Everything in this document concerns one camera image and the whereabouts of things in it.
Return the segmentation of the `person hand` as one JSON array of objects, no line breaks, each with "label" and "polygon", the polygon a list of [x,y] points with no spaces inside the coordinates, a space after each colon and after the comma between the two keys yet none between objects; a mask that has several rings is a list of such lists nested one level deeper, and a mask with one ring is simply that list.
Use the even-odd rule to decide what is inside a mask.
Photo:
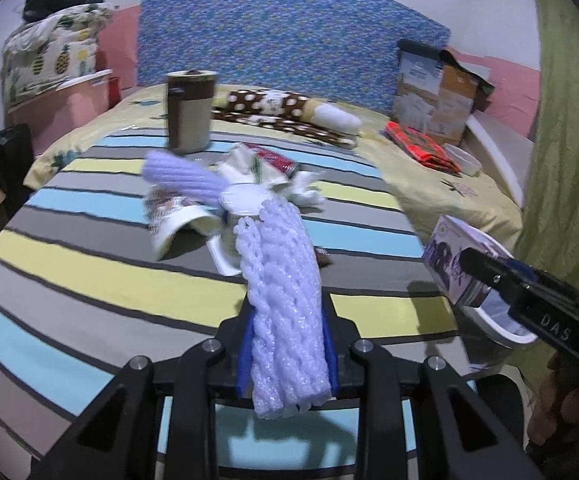
[{"label": "person hand", "polygon": [[554,353],[528,425],[532,444],[562,443],[579,454],[579,366]]}]

